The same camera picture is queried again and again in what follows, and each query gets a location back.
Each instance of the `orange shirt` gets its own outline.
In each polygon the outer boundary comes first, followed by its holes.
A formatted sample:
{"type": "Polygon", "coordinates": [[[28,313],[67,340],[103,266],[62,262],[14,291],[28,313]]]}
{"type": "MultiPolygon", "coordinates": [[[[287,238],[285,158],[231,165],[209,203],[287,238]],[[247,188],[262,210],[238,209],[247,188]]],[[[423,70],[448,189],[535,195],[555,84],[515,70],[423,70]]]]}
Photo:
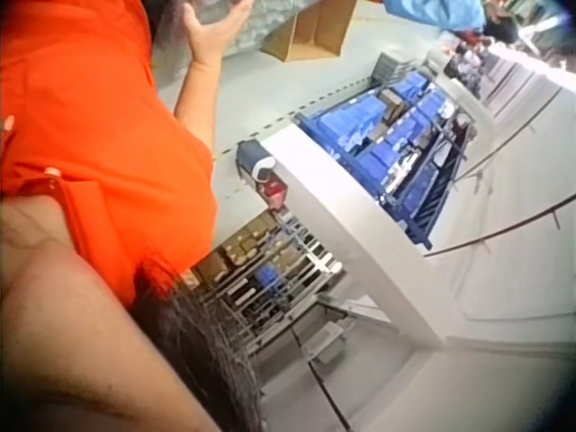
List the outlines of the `orange shirt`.
{"type": "Polygon", "coordinates": [[[2,29],[2,193],[50,194],[127,306],[210,249],[212,155],[156,94],[139,0],[16,0],[2,29]]]}

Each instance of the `floor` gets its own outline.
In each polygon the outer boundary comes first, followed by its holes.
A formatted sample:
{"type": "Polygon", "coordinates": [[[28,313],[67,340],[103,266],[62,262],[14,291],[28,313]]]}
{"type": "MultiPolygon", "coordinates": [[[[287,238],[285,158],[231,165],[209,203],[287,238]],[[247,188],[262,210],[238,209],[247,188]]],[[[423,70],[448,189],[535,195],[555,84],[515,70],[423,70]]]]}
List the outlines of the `floor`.
{"type": "MultiPolygon", "coordinates": [[[[214,150],[212,187],[220,211],[213,245],[219,245],[265,208],[238,178],[234,148],[239,141],[256,132],[260,132],[259,138],[265,136],[267,127],[279,119],[285,120],[311,101],[369,77],[383,50],[423,58],[438,36],[434,28],[395,18],[379,4],[360,1],[339,58],[282,63],[259,51],[226,58],[214,150]]],[[[180,71],[171,84],[158,89],[170,109],[176,103],[183,74],[180,71]]]]}

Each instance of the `woman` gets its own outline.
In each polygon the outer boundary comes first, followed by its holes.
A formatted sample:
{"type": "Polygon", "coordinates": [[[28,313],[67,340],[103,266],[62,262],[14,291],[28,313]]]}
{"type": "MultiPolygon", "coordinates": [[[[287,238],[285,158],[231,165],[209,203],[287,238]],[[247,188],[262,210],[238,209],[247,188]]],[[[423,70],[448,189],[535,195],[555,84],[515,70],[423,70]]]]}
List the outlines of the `woman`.
{"type": "Polygon", "coordinates": [[[144,3],[4,6],[4,396],[11,420],[58,430],[261,430],[246,357],[178,282],[212,240],[221,59],[252,0],[211,25],[184,6],[193,60],[174,113],[149,68],[164,6],[144,3]]]}

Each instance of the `dark hair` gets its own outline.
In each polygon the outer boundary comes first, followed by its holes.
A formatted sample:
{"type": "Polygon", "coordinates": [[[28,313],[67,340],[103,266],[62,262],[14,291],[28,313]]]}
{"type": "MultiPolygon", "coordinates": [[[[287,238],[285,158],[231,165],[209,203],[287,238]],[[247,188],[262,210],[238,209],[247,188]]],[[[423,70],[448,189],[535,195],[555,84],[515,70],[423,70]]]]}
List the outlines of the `dark hair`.
{"type": "Polygon", "coordinates": [[[491,36],[496,41],[504,43],[515,43],[520,39],[518,26],[514,19],[509,16],[500,17],[498,22],[487,17],[484,36],[491,36]]]}
{"type": "Polygon", "coordinates": [[[223,432],[263,432],[260,386],[232,317],[184,281],[162,300],[144,272],[135,282],[132,317],[214,422],[223,432]]]}

